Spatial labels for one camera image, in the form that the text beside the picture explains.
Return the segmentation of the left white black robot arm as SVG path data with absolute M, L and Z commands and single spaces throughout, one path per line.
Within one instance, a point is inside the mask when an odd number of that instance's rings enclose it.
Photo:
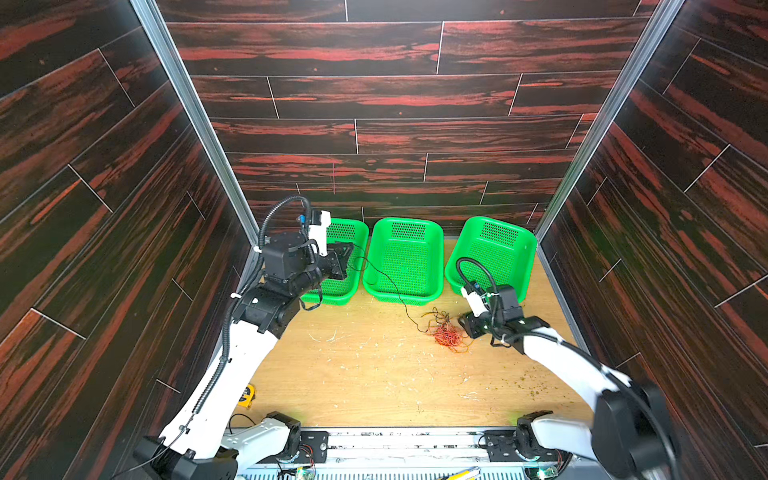
M 245 387 L 282 337 L 291 320 L 309 307 L 303 297 L 322 291 L 327 279 L 344 280 L 355 249 L 331 243 L 331 215 L 293 195 L 275 204 L 264 221 L 292 202 L 303 206 L 294 232 L 268 235 L 261 227 L 251 277 L 233 293 L 225 315 L 217 360 L 185 405 L 157 436 L 146 436 L 133 457 L 153 479 L 236 479 L 265 460 L 291 461 L 301 445 L 300 421 L 278 412 L 231 433 L 231 414 Z

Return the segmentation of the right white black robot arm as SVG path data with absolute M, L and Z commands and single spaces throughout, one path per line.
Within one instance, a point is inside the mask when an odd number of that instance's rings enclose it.
M 680 478 L 672 422 L 657 385 L 632 380 L 566 341 L 540 317 L 524 316 L 513 287 L 491 280 L 482 288 L 465 273 L 459 276 L 461 295 L 470 307 L 459 319 L 467 335 L 487 335 L 492 347 L 514 349 L 538 362 L 593 413 L 590 422 L 561 418 L 549 410 L 519 418 L 514 448 L 520 457 L 534 461 L 548 451 L 562 451 L 597 462 L 617 479 L 643 479 L 662 468 L 669 478 Z

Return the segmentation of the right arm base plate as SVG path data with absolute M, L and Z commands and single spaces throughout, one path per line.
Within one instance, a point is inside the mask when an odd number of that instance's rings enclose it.
M 528 427 L 486 430 L 476 446 L 486 451 L 491 462 L 562 463 L 572 458 L 570 453 L 543 447 Z

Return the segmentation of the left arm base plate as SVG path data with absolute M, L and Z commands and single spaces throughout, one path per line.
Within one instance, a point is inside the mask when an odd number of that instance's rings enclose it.
M 257 464 L 263 465 L 310 465 L 324 464 L 328 457 L 330 432 L 325 430 L 302 430 L 296 439 L 289 440 L 286 453 L 268 456 Z

